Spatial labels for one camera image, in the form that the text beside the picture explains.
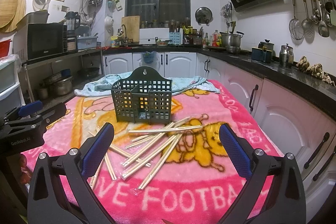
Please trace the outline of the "large steel stock pot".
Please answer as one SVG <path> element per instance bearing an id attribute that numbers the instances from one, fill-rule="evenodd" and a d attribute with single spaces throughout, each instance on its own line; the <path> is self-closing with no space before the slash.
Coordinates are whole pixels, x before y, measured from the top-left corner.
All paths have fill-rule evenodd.
<path id="1" fill-rule="evenodd" d="M 232 32 L 221 32 L 222 36 L 222 45 L 225 48 L 240 48 L 242 37 L 244 36 L 243 32 L 236 31 L 235 33 Z"/>

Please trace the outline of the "dark green utensil basket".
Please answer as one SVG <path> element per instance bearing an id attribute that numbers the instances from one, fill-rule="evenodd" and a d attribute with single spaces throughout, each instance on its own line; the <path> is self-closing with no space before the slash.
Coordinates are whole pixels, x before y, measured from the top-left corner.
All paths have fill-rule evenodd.
<path id="1" fill-rule="evenodd" d="M 119 122 L 167 125 L 171 121 L 172 80 L 152 67 L 139 67 L 118 80 L 111 94 Z"/>

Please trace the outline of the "wooden cutting board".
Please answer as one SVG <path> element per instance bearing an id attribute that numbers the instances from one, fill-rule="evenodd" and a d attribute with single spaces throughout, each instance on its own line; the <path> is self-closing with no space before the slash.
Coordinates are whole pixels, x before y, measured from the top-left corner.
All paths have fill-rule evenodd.
<path id="1" fill-rule="evenodd" d="M 121 24 L 126 26 L 126 37 L 132 39 L 134 43 L 139 42 L 140 16 L 124 16 Z"/>

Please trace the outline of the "blender jug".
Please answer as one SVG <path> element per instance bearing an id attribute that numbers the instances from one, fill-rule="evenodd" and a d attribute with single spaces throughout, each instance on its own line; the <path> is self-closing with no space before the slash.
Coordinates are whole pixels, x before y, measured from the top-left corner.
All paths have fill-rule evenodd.
<path id="1" fill-rule="evenodd" d="M 69 11 L 65 16 L 68 36 L 75 36 L 76 29 L 80 26 L 80 15 L 78 12 Z"/>

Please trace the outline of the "hanging steel ladle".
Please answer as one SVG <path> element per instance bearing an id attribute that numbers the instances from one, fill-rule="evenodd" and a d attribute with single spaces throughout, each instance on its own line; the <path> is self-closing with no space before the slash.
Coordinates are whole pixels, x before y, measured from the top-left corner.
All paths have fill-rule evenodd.
<path id="1" fill-rule="evenodd" d="M 302 0 L 302 1 L 303 1 L 303 6 L 305 9 L 305 15 L 306 15 L 306 18 L 302 21 L 302 28 L 305 32 L 308 32 L 312 28 L 313 23 L 311 19 L 309 18 L 309 14 L 307 10 L 307 2 L 306 0 Z"/>

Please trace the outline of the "steel kettle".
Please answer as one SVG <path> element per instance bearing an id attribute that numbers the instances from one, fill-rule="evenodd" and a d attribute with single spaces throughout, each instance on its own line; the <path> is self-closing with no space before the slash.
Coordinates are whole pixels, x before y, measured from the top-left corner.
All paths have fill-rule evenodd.
<path id="1" fill-rule="evenodd" d="M 293 48 L 289 44 L 282 45 L 279 53 L 279 62 L 282 67 L 291 68 L 294 63 Z"/>

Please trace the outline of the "teal container yellow rim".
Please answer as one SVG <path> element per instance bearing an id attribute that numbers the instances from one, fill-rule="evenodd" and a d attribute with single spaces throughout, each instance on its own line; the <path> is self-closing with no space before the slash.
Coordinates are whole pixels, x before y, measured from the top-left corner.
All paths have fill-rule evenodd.
<path id="1" fill-rule="evenodd" d="M 268 50 L 267 47 L 252 48 L 251 59 L 254 61 L 270 63 L 272 61 L 272 56 L 273 52 Z"/>

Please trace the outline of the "round bamboo board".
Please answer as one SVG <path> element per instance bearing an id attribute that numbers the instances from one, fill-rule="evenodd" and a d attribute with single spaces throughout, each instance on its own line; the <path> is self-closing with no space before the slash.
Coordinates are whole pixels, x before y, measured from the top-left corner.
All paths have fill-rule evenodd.
<path id="1" fill-rule="evenodd" d="M 13 32 L 26 14 L 26 0 L 1 0 L 1 33 Z"/>

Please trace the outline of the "steel pot on shelf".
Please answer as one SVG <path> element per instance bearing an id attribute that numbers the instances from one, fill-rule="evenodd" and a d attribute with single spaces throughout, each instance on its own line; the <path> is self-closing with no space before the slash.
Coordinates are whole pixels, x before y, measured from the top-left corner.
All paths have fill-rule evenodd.
<path id="1" fill-rule="evenodd" d="M 51 85 L 51 90 L 56 97 L 61 97 L 72 92 L 72 76 L 65 77 Z"/>

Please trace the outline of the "black microwave oven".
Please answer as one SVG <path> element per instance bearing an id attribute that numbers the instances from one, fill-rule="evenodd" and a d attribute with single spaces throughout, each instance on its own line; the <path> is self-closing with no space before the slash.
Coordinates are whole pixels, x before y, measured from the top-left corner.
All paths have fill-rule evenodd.
<path id="1" fill-rule="evenodd" d="M 23 63 L 62 54 L 63 35 L 63 24 L 29 23 L 14 35 L 13 53 L 18 55 Z"/>

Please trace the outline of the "light blue cloth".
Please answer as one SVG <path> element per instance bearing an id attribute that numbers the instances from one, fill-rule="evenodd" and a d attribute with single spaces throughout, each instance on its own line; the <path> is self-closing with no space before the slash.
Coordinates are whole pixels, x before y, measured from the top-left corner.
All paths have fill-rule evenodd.
<path id="1" fill-rule="evenodd" d="M 103 97 L 111 96 L 111 88 L 118 80 L 125 79 L 131 75 L 131 72 L 120 74 L 109 74 L 97 81 L 92 81 L 84 85 L 82 89 L 75 89 L 75 96 L 79 97 Z M 190 89 L 199 89 L 202 91 L 220 93 L 220 90 L 201 76 L 192 78 L 169 77 L 172 80 L 172 95 L 176 96 Z"/>

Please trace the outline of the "wooden chopstick pair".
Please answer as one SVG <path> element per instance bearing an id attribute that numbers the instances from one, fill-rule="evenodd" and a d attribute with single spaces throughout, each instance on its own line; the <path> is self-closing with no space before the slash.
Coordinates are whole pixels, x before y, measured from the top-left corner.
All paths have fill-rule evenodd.
<path id="1" fill-rule="evenodd" d="M 91 187 L 92 190 L 94 190 L 94 188 L 95 188 L 96 182 L 98 180 L 98 176 L 100 174 L 100 170 L 101 170 L 102 164 L 104 162 L 104 158 L 105 157 L 103 157 L 102 161 L 100 162 L 100 164 L 99 164 L 99 166 L 98 166 L 98 168 L 96 170 L 96 173 L 94 174 L 94 176 L 90 180 L 89 185 L 90 185 L 90 187 Z"/>
<path id="2" fill-rule="evenodd" d="M 164 128 L 172 128 L 172 127 L 178 127 L 178 125 L 184 124 L 189 120 L 190 117 L 183 118 L 181 120 L 178 120 L 176 122 L 171 122 Z M 150 149 L 157 141 L 159 141 L 166 132 L 156 133 L 153 138 L 149 140 L 146 145 L 144 145 L 140 150 L 138 150 L 136 153 L 131 155 L 130 158 L 127 158 L 123 163 L 122 166 L 124 168 L 128 167 L 129 165 L 133 164 L 139 157 L 141 157 L 148 149 Z"/>
<path id="3" fill-rule="evenodd" d="M 121 148 L 120 146 L 118 146 L 114 143 L 110 144 L 109 149 L 116 152 L 117 154 L 119 154 L 121 156 L 124 156 L 125 158 L 130 158 L 131 157 L 131 153 L 129 153 L 128 151 L 126 151 L 126 149 Z M 112 162 L 109 159 L 108 153 L 106 153 L 106 156 L 104 157 L 104 161 L 106 163 L 108 172 L 109 172 L 112 180 L 117 180 L 117 175 L 116 175 L 116 172 L 113 168 Z"/>
<path id="4" fill-rule="evenodd" d="M 138 162 L 133 167 L 127 169 L 124 173 L 121 174 L 121 178 L 126 180 L 132 174 L 139 171 L 143 166 L 145 166 L 148 162 L 151 162 L 159 153 L 161 153 L 172 141 L 175 139 L 176 135 L 170 136 L 167 140 L 162 142 L 158 147 L 156 147 L 149 155 L 147 155 L 143 160 Z"/>
<path id="5" fill-rule="evenodd" d="M 154 166 L 154 168 L 151 170 L 151 172 L 146 176 L 146 178 L 143 180 L 143 182 L 138 186 L 138 188 L 137 188 L 138 190 L 144 190 L 147 187 L 147 185 L 149 184 L 149 182 L 151 182 L 151 180 L 153 180 L 155 175 L 159 172 L 161 167 L 166 162 L 167 158 L 170 156 L 172 151 L 175 149 L 175 146 L 179 143 L 181 137 L 182 137 L 182 134 L 177 134 L 175 136 L 175 139 L 169 145 L 168 149 L 165 151 L 163 156 L 159 159 L 157 164 Z"/>
<path id="6" fill-rule="evenodd" d="M 203 128 L 202 125 L 197 126 L 186 126 L 186 127 L 172 127 L 172 128 L 157 128 L 157 129 L 149 129 L 149 130 L 128 130 L 129 134 L 156 134 L 161 132 L 180 132 L 187 130 L 196 130 Z"/>

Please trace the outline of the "light blue utensil holder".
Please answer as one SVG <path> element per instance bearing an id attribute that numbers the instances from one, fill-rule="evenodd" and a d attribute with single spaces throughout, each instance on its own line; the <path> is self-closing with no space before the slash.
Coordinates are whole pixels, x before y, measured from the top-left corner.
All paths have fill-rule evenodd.
<path id="1" fill-rule="evenodd" d="M 181 45 L 182 44 L 182 39 L 183 39 L 183 32 L 182 29 L 176 28 L 173 30 L 172 28 L 169 28 L 169 44 L 171 45 Z"/>

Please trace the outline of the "dark small pot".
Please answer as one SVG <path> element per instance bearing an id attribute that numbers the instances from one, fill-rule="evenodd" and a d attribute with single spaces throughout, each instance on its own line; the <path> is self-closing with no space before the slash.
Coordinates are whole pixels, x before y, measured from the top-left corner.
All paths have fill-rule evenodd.
<path id="1" fill-rule="evenodd" d="M 269 51 L 273 51 L 274 50 L 274 44 L 271 43 L 269 40 L 265 39 L 264 41 L 260 42 L 258 44 L 258 48 L 263 49 L 266 48 Z"/>

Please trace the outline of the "blue plastic dish bin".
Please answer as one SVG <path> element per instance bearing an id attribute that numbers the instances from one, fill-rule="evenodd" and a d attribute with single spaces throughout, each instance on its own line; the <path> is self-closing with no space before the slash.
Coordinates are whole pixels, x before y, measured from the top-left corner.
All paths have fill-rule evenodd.
<path id="1" fill-rule="evenodd" d="M 76 39 L 76 43 L 79 51 L 95 49 L 97 47 L 97 36 L 80 36 Z"/>

